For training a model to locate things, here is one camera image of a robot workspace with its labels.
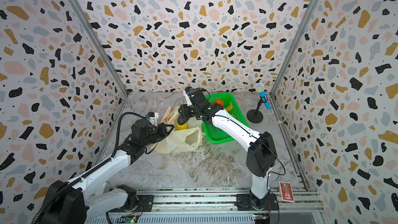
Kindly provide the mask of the yellow lemon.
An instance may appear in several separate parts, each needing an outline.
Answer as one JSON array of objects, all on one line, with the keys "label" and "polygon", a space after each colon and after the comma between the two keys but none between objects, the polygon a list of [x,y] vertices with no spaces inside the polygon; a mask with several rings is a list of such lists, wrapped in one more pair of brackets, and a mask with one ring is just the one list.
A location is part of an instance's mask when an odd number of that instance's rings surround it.
[{"label": "yellow lemon", "polygon": [[177,122],[176,123],[176,128],[177,128],[178,131],[187,130],[188,129],[188,123],[187,122],[186,123],[182,123],[181,121]]}]

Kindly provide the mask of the cream plastic bag orange print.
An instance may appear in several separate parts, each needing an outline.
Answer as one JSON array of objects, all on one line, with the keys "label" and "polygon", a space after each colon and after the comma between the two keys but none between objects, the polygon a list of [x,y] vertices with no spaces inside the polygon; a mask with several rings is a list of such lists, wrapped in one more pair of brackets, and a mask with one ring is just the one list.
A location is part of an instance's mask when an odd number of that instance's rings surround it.
[{"label": "cream plastic bag orange print", "polygon": [[165,121],[165,124],[173,124],[174,130],[162,141],[153,144],[150,149],[154,149],[157,153],[181,153],[191,152],[198,149],[203,144],[204,132],[202,131],[202,121],[195,117],[190,118],[187,130],[178,131],[176,123],[179,117],[179,106],[172,108],[172,111]]}]

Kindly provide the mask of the yellow banana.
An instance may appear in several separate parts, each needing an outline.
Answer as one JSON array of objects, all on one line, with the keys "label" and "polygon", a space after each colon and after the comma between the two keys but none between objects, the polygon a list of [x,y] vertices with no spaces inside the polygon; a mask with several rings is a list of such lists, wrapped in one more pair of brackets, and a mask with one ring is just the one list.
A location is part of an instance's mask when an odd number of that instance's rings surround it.
[{"label": "yellow banana", "polygon": [[232,102],[230,102],[229,105],[227,107],[225,107],[225,110],[227,112],[230,112],[233,108],[234,108],[234,105],[232,104]]}]

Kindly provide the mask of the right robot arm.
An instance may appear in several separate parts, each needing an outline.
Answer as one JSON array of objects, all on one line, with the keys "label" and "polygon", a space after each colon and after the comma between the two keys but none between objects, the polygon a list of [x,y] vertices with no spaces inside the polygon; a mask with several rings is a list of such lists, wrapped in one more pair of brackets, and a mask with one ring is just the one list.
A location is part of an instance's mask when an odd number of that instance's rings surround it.
[{"label": "right robot arm", "polygon": [[246,167],[252,173],[252,186],[248,194],[238,195],[235,205],[238,210],[270,210],[276,197],[268,181],[273,167],[280,159],[277,156],[273,137],[248,127],[235,99],[228,93],[205,95],[206,89],[187,87],[183,91],[186,103],[178,110],[178,125],[184,125],[190,118],[203,122],[206,136],[214,143],[223,142],[223,136],[215,134],[216,129],[237,141],[246,151]]}]

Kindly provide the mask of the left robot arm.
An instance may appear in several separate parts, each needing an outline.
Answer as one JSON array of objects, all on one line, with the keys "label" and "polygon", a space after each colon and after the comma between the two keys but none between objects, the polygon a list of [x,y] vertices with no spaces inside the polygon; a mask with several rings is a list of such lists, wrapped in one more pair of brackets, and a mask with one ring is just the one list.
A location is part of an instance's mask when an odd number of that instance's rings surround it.
[{"label": "left robot arm", "polygon": [[129,186],[120,185],[102,194],[97,190],[141,155],[147,154],[147,146],[164,140],[173,129],[172,124],[153,125],[147,119],[137,120],[124,143],[117,145],[105,160],[67,182],[57,180],[50,185],[32,223],[84,224],[114,209],[143,212],[145,202]]}]

